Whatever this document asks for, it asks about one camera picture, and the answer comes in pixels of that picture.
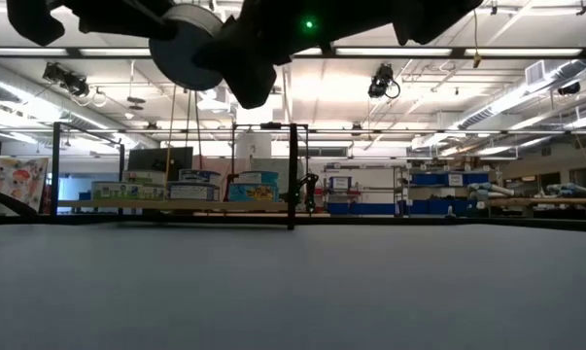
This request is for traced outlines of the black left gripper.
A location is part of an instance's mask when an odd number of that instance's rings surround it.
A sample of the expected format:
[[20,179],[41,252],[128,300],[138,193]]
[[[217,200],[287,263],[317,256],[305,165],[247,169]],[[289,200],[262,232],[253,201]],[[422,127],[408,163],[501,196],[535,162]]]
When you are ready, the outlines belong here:
[[[128,34],[132,36],[172,39],[177,26],[163,16],[171,10],[174,0],[126,0],[129,6]],[[64,35],[63,24],[52,11],[68,8],[79,19],[94,23],[109,20],[122,9],[122,1],[101,0],[7,0],[7,16],[12,28],[25,39],[47,46]]]

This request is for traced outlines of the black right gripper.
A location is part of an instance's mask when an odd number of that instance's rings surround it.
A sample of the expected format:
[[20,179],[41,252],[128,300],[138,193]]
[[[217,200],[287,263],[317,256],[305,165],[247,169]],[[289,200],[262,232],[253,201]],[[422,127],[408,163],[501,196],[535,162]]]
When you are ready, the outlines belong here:
[[303,50],[302,5],[299,0],[244,1],[240,15],[224,22],[225,30],[244,41],[213,39],[194,54],[193,64],[218,72],[243,109],[263,106],[277,74],[252,43],[276,65],[289,62],[292,54]]

